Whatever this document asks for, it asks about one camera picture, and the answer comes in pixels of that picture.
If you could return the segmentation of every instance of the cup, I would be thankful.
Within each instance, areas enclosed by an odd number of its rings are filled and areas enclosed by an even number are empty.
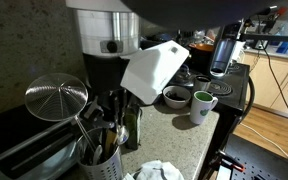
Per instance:
[[[193,96],[190,112],[192,123],[197,125],[202,124],[208,112],[216,106],[217,102],[217,97],[213,97],[205,91],[196,91]]]
[[[192,88],[192,94],[196,91],[207,91],[211,84],[211,78],[204,75],[194,77],[194,86]]]

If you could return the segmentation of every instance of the oven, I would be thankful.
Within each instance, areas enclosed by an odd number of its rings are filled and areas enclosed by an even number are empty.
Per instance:
[[[76,163],[70,120],[48,122],[25,105],[0,114],[0,180],[56,179]]]

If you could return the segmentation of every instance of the utensil holder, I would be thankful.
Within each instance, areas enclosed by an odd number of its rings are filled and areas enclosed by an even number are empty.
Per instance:
[[[88,131],[91,139],[99,139],[102,129],[93,129]],[[87,147],[87,142],[84,136],[81,136],[76,144],[77,162],[81,169],[86,173],[89,180],[121,180],[123,179],[123,167],[121,161],[121,151],[118,147],[114,154],[105,162],[97,165],[85,165],[81,162],[84,157],[84,152]]]

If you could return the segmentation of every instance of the stainless steel appliance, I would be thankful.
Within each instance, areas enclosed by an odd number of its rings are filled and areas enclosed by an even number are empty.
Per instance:
[[[120,89],[128,59],[139,49],[139,17],[119,1],[66,0],[73,10],[88,82],[96,94]]]
[[[218,41],[210,65],[210,74],[212,76],[222,77],[227,73],[235,42],[232,39],[221,39]]]
[[[0,180],[56,179],[76,163],[75,136],[71,121],[40,120],[25,105],[1,113]]]

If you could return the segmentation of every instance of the kitchen utensil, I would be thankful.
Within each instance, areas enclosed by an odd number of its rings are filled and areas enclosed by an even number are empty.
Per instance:
[[[100,137],[102,128],[92,129],[88,131],[89,137],[96,142],[96,139]],[[83,163],[83,152],[85,147],[88,146],[85,140],[85,136],[81,136],[76,143],[75,152],[77,153],[77,163],[79,167],[85,172],[89,180],[121,180],[123,179],[123,168],[121,161],[121,151],[118,146],[112,146],[113,151],[107,159],[101,160],[96,165],[88,165]]]
[[[196,91],[207,91],[207,89],[210,87],[211,84],[211,78],[204,75],[198,75],[194,77],[194,86],[192,89],[192,94],[194,94]]]
[[[101,132],[101,145],[102,145],[102,155],[100,157],[100,161],[104,162],[106,159],[106,140],[107,140],[107,133],[108,133],[108,129],[102,128],[102,132]]]
[[[98,96],[95,96],[92,104],[89,106],[87,111],[84,113],[84,117],[86,119],[89,119],[89,117],[92,115],[92,113],[93,113],[93,111],[95,111],[95,109],[102,110],[102,108],[97,104],[97,100],[98,100]]]
[[[175,81],[179,83],[188,83],[191,78],[190,69],[187,65],[182,64],[180,69],[175,73]]]
[[[93,156],[93,166],[97,165],[98,161],[101,158],[102,152],[103,152],[102,146],[98,145]]]
[[[180,86],[168,86],[163,90],[165,103],[173,109],[181,109],[188,104],[191,93]]]
[[[117,139],[117,144],[122,145],[124,144],[128,137],[129,137],[129,132],[126,126],[124,125],[124,117],[126,113],[126,106],[127,106],[127,90],[124,89],[123,91],[123,108],[122,108],[122,117],[121,117],[121,124],[120,127],[117,131],[118,139]]]
[[[108,159],[110,157],[111,146],[112,144],[116,143],[116,140],[117,140],[117,134],[113,132],[111,129],[109,129],[106,134],[104,159]]]
[[[87,119],[94,128],[113,128],[115,124],[113,122],[103,120],[104,113],[99,109],[95,109],[92,115]]]
[[[81,153],[84,154],[81,162],[86,165],[92,165],[92,155],[94,151],[91,150],[91,146],[86,146],[85,150]]]
[[[216,106],[217,102],[217,97],[213,97],[205,91],[195,92],[192,100],[190,120],[194,124],[202,124],[208,112]]]
[[[113,94],[114,96],[114,99],[113,99],[113,110],[115,112],[115,115],[114,115],[114,122],[115,122],[115,132],[117,133],[118,130],[119,130],[119,126],[118,126],[118,113],[120,111],[120,108],[119,108],[119,100],[118,100],[118,96],[117,94]]]
[[[78,117],[87,98],[86,87],[79,79],[64,73],[53,73],[41,76],[29,85],[25,93],[25,105],[32,115],[42,120],[62,121],[73,118],[94,152],[95,145]]]

